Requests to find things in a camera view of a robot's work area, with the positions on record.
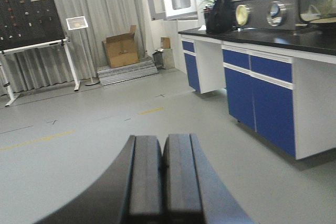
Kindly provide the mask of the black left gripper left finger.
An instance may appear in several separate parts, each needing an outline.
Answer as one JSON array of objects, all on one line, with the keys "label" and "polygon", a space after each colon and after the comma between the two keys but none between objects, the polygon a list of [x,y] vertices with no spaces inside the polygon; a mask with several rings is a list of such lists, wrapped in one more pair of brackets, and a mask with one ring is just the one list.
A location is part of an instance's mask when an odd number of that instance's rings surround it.
[{"label": "black left gripper left finger", "polygon": [[154,135],[135,137],[130,215],[161,215],[162,156],[159,141]]}]

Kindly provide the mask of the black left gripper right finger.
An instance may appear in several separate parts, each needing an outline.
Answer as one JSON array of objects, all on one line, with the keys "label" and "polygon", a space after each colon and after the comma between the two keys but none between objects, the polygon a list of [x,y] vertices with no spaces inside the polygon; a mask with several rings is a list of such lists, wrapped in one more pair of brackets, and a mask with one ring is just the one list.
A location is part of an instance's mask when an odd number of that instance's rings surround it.
[{"label": "black left gripper right finger", "polygon": [[191,139],[188,134],[170,134],[165,143],[165,205],[171,214],[202,212]]}]

